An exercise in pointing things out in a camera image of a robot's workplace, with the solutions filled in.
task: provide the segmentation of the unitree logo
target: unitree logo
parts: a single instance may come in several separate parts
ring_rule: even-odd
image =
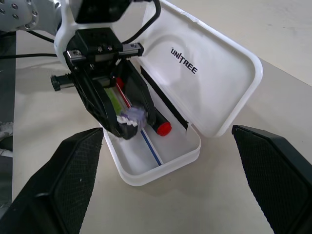
[[[182,56],[182,53],[178,53],[174,48],[172,48],[171,54],[180,60],[180,63],[185,65],[193,74],[196,74],[198,69],[189,61],[187,61],[186,58]]]

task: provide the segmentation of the white plastic container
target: white plastic container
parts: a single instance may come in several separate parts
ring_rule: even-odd
[[[105,131],[121,178],[133,186],[149,183],[195,161],[201,139],[192,124],[205,137],[223,135],[263,75],[260,60],[250,51],[167,1],[162,0],[161,6],[160,18],[139,38],[145,52],[137,62],[189,127],[186,131],[150,89],[156,108],[173,128],[165,137],[150,126],[145,128],[161,166],[141,134],[125,141]],[[149,5],[144,23],[154,12],[154,6]]]

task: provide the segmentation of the black cable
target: black cable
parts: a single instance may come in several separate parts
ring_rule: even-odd
[[[32,57],[57,57],[57,55],[55,54],[7,55],[7,56],[1,56],[0,59],[19,59],[19,58],[32,58]]]
[[[137,39],[146,29],[148,29],[155,21],[156,19],[160,16],[161,12],[161,6],[159,0],[153,0],[156,8],[155,15],[140,29],[136,34],[134,34],[131,38],[128,40],[124,41],[122,44],[129,44],[135,39]]]
[[[46,40],[48,42],[51,42],[51,43],[54,43],[54,40],[53,39],[50,39],[50,38],[47,38],[45,37],[44,35],[41,35],[39,33],[36,33],[34,31],[26,31],[27,33],[30,33],[31,35],[34,35],[35,37],[38,37],[38,38],[41,38],[43,40]]]

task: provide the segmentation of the black foam pad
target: black foam pad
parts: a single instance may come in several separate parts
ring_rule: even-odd
[[[0,220],[2,234],[78,234],[92,195],[103,130],[78,133],[58,147]]]
[[[280,136],[243,126],[234,126],[233,135],[249,187],[274,232],[311,233],[311,164]]]

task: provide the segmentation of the silver metal part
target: silver metal part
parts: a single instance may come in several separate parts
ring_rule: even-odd
[[[0,31],[42,30],[55,36],[61,0],[0,0]]]
[[[123,45],[122,52],[119,52],[120,55],[130,55],[138,53],[139,49],[141,49],[138,43],[126,44]]]
[[[74,87],[74,84],[60,84],[59,85],[60,89],[67,89],[67,88],[71,88]]]
[[[124,56],[124,55],[132,55],[132,54],[137,54],[139,49],[141,49],[140,45],[138,43],[133,43],[133,44],[126,44],[122,45],[123,49],[122,51],[119,52],[119,55]],[[114,53],[107,53],[107,54],[101,54],[101,55],[96,55],[96,62],[103,62],[103,61],[108,61],[113,59],[115,56]]]
[[[83,56],[79,50],[68,50],[67,55],[72,64],[86,59],[86,57]]]

